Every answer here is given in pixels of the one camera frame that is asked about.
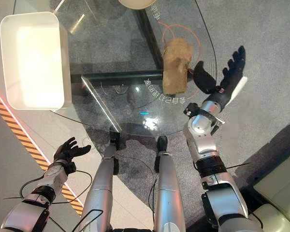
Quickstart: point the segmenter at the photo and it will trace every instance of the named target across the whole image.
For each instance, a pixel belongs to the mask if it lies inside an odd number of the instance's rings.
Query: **white plastic container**
[[[53,13],[6,16],[0,39],[6,95],[14,109],[71,104],[68,34]]]

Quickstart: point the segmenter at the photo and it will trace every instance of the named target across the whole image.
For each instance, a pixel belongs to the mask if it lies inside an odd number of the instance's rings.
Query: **glass table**
[[[15,14],[34,11],[53,12],[68,31],[73,104],[54,114],[78,123],[142,136],[175,133],[188,119],[185,107],[206,97],[192,80],[197,62],[204,61],[204,69],[217,77],[214,49],[195,0],[157,0],[144,10],[117,0],[15,3]],[[175,37],[193,45],[188,88],[165,95],[162,54]]]

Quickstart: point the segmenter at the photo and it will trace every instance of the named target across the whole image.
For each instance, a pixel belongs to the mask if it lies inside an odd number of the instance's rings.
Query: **hazard tape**
[[[31,157],[34,158],[34,160],[38,163],[40,168],[43,171],[46,171],[51,162],[44,156],[39,147],[35,144],[35,142],[31,139],[28,133],[24,130],[24,128],[12,114],[10,109],[6,106],[1,97],[0,97],[0,116],[9,126],[14,135],[18,138],[18,140],[21,142],[24,148],[29,152]],[[72,190],[67,184],[63,185],[61,193],[67,201],[71,201],[74,198],[76,198],[76,195],[72,192]],[[77,214],[82,215],[83,204],[79,199],[70,202],[70,205],[77,212]]]

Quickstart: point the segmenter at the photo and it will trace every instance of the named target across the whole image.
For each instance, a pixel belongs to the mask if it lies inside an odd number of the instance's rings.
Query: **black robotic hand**
[[[90,145],[78,147],[76,144],[77,141],[75,141],[74,137],[62,144],[54,154],[54,163],[60,162],[60,160],[65,160],[67,162],[66,165],[73,165],[74,162],[72,162],[72,159],[74,157],[82,156],[88,153],[91,149]]]
[[[224,75],[220,86],[216,86],[214,78],[204,70],[203,61],[199,61],[194,69],[193,80],[197,87],[206,94],[211,94],[206,100],[215,101],[221,109],[231,99],[231,95],[243,77],[243,69],[246,62],[246,52],[243,46],[240,46],[238,51],[233,53],[233,59],[228,61],[229,69],[224,68],[222,73]]]

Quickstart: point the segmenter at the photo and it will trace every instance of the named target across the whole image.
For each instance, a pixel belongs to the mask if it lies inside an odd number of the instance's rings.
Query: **brown paper bag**
[[[163,93],[179,94],[187,89],[187,71],[193,47],[183,38],[169,41],[163,53]]]

